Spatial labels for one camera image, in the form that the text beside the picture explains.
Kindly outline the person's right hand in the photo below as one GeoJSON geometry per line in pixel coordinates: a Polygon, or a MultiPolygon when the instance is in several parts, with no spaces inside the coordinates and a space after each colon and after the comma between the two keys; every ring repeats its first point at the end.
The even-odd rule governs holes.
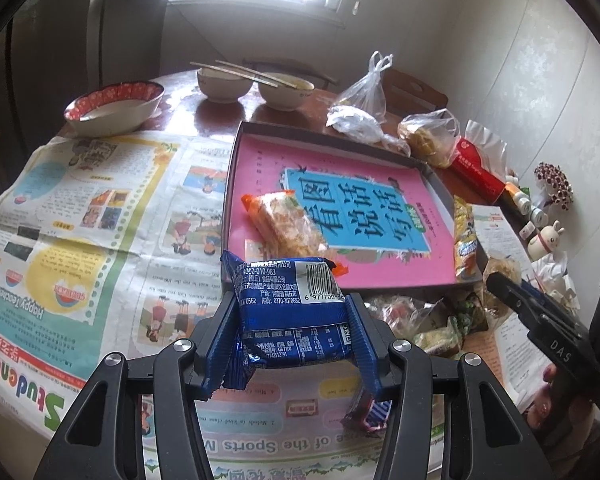
{"type": "Polygon", "coordinates": [[[588,444],[595,426],[595,413],[594,405],[580,396],[570,402],[566,412],[555,402],[557,373],[555,364],[543,370],[544,385],[535,393],[524,418],[541,443],[547,459],[562,465],[576,460],[588,444]]]}

